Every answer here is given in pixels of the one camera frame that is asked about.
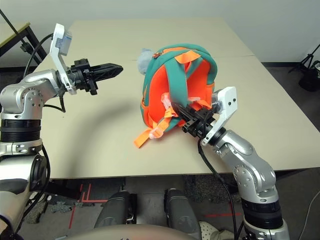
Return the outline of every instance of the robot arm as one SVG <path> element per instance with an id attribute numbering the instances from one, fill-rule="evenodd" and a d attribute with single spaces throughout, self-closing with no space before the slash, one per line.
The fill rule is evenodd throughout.
<path id="1" fill-rule="evenodd" d="M 242 199 L 245 239 L 289 240 L 278 201 L 274 170 L 247 140 L 223 127 L 238 108 L 236 88 L 226 87 L 216 92 L 213 98 L 211 110 L 202 108 L 196 111 L 190 106 L 172 103 L 175 112 L 186 121 L 182 130 L 203 138 L 201 144 L 213 146 L 213 151 L 232 170 Z M 213 118 L 214 113 L 219 114 L 218 120 Z"/>
<path id="2" fill-rule="evenodd" d="M 3 233 L 13 238 L 31 192 L 39 192 L 46 185 L 47 159 L 39 154 L 45 102 L 65 92 L 76 94 L 77 90 L 96 95 L 97 81 L 113 78 L 123 70 L 112 63 L 90 66 L 87 59 L 66 67 L 61 55 L 67 55 L 70 42 L 71 34 L 57 24 L 50 55 L 58 71 L 31 73 L 0 93 L 0 239 Z"/>

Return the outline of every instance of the black cylinder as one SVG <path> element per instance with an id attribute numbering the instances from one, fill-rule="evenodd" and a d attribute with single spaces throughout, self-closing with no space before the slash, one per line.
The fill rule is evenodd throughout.
<path id="1" fill-rule="evenodd" d="M 40 120 L 1 120 L 0 142 L 29 142 L 40 139 Z"/>
<path id="2" fill-rule="evenodd" d="M 242 199 L 245 220 L 261 229 L 278 229 L 284 221 L 279 201 L 272 203 L 254 203 Z"/>

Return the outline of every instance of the backpack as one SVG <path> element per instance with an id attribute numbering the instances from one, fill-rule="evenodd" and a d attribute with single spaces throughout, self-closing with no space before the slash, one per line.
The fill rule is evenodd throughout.
<path id="1" fill-rule="evenodd" d="M 160 138 L 174 126 L 185 124 L 171 102 L 210 109 L 217 70 L 214 59 L 199 45 L 181 43 L 156 52 L 145 72 L 140 104 L 148 128 L 134 144 L 140 148 L 147 139 Z"/>

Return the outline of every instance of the wall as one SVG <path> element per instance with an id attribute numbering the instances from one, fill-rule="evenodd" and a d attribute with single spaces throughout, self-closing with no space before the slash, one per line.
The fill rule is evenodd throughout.
<path id="1" fill-rule="evenodd" d="M 68 28 L 74 20 L 213 16 L 262 62 L 298 62 L 320 43 L 319 0 L 0 0 L 0 8 L 12 22 L 31 22 L 39 39 L 57 22 Z M 28 57 L 17 45 L 0 67 L 24 66 Z"/>

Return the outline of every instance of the beige table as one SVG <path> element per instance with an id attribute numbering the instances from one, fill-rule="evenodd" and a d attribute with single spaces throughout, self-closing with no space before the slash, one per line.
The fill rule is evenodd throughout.
<path id="1" fill-rule="evenodd" d="M 212 23 L 213 29 L 221 29 L 222 33 L 227 33 L 216 36 L 221 38 L 215 40 L 221 42 L 221 47 L 216 49 L 214 44 L 210 45 L 209 40 L 198 40 L 211 53 L 219 53 L 214 58 L 218 65 L 216 89 L 227 86 L 237 88 L 238 111 L 226 128 L 250 141 L 258 154 L 275 170 L 319 167 L 320 134 L 317 129 L 258 59 L 250 56 L 252 53 L 234 33 L 230 33 L 230 28 L 221 19 L 206 21 Z M 131 24 L 131 20 L 114 22 L 118 27 Z M 77 95 L 66 94 L 66 113 L 51 108 L 43 109 L 41 137 L 50 157 L 51 177 L 97 178 L 209 173 L 198 154 L 197 140 L 178 128 L 160 140 L 149 140 L 141 149 L 134 146 L 133 140 L 146 126 L 140 113 L 144 77 L 137 71 L 137 62 L 131 59 L 135 58 L 135 52 L 138 54 L 140 48 L 147 46 L 134 41 L 134 47 L 138 50 L 125 47 L 128 54 L 132 55 L 126 57 L 121 47 L 127 46 L 129 41 L 139 36 L 132 35 L 130 39 L 118 38 L 116 41 L 112 35 L 107 37 L 95 30 L 95 35 L 87 32 L 92 36 L 91 44 L 88 44 L 87 39 L 79 38 L 83 29 L 80 26 L 83 24 L 84 22 L 75 22 L 70 28 L 73 40 L 65 58 L 66 63 L 70 65 L 73 60 L 88 57 L 91 65 L 113 61 L 122 65 L 124 70 L 116 78 L 98 82 L 96 96 L 83 91 L 78 91 Z M 96 29 L 101 29 L 106 21 L 95 21 L 91 24 L 94 24 Z M 172 35 L 173 40 L 178 40 L 178 25 L 171 24 L 171 28 L 168 27 L 171 33 L 176 31 L 176 34 Z M 238 49 L 234 48 L 234 56 L 228 52 L 232 46 L 222 44 L 223 39 L 230 35 L 234 36 L 233 40 L 225 41 L 229 41 L 232 46 L 238 46 Z M 95 44 L 102 38 L 105 38 L 104 45 Z M 151 48 L 156 45 L 161 47 L 160 42 L 153 44 L 150 41 Z M 98 49 L 104 53 L 115 53 L 118 49 L 123 59 L 118 55 L 98 54 Z M 37 71 L 53 67 L 52 61 L 47 57 Z M 48 103 L 59 105 L 58 99 L 51 99 Z M 210 147 L 205 148 L 205 153 L 218 172 L 229 172 Z"/>

